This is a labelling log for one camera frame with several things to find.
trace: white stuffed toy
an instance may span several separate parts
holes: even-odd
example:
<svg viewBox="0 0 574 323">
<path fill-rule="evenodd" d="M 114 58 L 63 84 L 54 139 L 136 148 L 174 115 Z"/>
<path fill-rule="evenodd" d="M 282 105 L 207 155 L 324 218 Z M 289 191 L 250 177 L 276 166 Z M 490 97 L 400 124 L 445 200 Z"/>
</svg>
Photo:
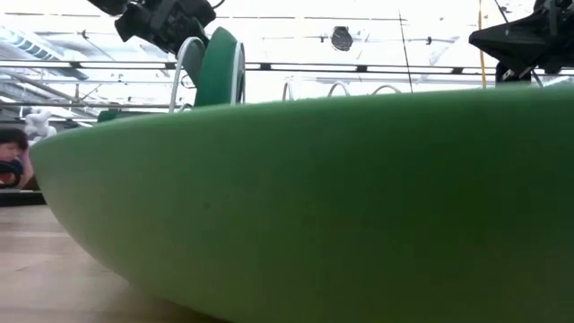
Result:
<svg viewBox="0 0 574 323">
<path fill-rule="evenodd" d="M 26 135 L 36 134 L 30 140 L 30 145 L 57 133 L 56 129 L 49 124 L 50 117 L 52 117 L 52 112 L 43 108 L 32 108 L 32 112 L 26 116 L 24 132 Z"/>
</svg>

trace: green bowl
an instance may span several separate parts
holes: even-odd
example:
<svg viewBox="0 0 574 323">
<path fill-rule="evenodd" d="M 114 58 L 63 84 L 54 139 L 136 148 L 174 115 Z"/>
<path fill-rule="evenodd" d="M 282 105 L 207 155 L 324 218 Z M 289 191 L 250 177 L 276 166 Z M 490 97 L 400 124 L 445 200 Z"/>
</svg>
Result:
<svg viewBox="0 0 574 323">
<path fill-rule="evenodd" d="M 216 107 L 31 152 L 132 284 L 237 323 L 574 321 L 568 89 Z"/>
</svg>

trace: wooden table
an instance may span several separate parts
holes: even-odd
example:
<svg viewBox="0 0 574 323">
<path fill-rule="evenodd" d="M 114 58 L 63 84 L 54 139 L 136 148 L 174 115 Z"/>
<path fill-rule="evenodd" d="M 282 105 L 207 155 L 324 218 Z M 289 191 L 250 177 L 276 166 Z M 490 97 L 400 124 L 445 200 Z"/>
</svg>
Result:
<svg viewBox="0 0 574 323">
<path fill-rule="evenodd" d="M 136 290 L 45 206 L 0 207 L 0 322 L 218 322 Z"/>
</svg>

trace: ceiling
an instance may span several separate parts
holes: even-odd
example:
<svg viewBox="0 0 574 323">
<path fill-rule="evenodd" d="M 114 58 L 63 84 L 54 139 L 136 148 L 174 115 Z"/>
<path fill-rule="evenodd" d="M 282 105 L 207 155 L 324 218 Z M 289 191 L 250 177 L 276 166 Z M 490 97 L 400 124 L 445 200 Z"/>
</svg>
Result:
<svg viewBox="0 0 574 323">
<path fill-rule="evenodd" d="M 206 28 L 206 32 L 209 34 L 220 26 L 230 30 L 245 43 L 248 62 L 406 65 L 406 52 L 410 65 L 480 65 L 478 50 L 467 44 L 469 34 L 478 28 L 478 0 L 413 0 L 402 3 L 399 5 L 398 1 L 392 0 L 226 0 L 216 10 L 218 18 Z M 515 20 L 531 12 L 534 0 L 500 0 L 499 3 L 505 7 L 509 19 Z M 175 59 L 140 39 L 122 42 L 114 29 L 115 18 L 102 13 L 87 0 L 5 1 L 0 14 L 0 27 L 25 35 L 54 59 Z M 503 19 L 495 0 L 483 0 L 483 27 L 501 23 Z M 355 38 L 349 52 L 336 51 L 328 41 L 321 41 L 322 37 L 332 33 L 335 26 L 348 27 Z M 38 54 L 0 41 L 0 57 L 38 59 Z M 491 57 L 486 57 L 487 66 L 495 64 Z M 78 81 L 77 75 L 54 75 L 38 69 L 18 72 L 59 92 L 85 97 L 84 100 L 90 102 L 165 104 L 171 92 L 172 73 L 165 71 L 82 70 L 79 72 L 86 78 L 83 81 Z M 360 75 L 339 76 L 346 78 L 352 92 L 357 94 L 371 92 L 383 83 L 392 83 L 403 91 L 409 91 L 407 75 L 371 76 L 369 82 Z M 287 78 L 298 80 L 298 97 L 324 96 L 329 83 L 336 77 L 306 72 L 252 72 L 248 76 L 248 101 L 281 99 Z M 415 81 L 416 91 L 480 85 L 480 77 L 463 80 L 454 75 L 442 76 L 442 79 L 421 76 Z M 180 100 L 193 99 L 191 90 L 180 93 Z M 41 94 L 47 100 L 53 100 L 55 96 L 54 93 Z"/>
</svg>

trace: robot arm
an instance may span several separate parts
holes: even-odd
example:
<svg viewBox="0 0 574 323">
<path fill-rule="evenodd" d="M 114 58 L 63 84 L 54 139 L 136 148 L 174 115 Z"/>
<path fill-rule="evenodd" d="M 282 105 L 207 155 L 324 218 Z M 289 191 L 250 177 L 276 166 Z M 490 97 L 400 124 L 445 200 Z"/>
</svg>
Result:
<svg viewBox="0 0 574 323">
<path fill-rule="evenodd" d="M 215 20 L 207 0 L 88 0 L 102 12 L 119 16 L 116 30 L 123 41 L 133 36 L 177 54 L 188 37 L 207 46 L 204 27 Z"/>
<path fill-rule="evenodd" d="M 572 0 L 536 0 L 531 15 L 475 31 L 469 42 L 518 77 L 537 66 L 557 74 L 574 67 L 574 5 Z"/>
</svg>

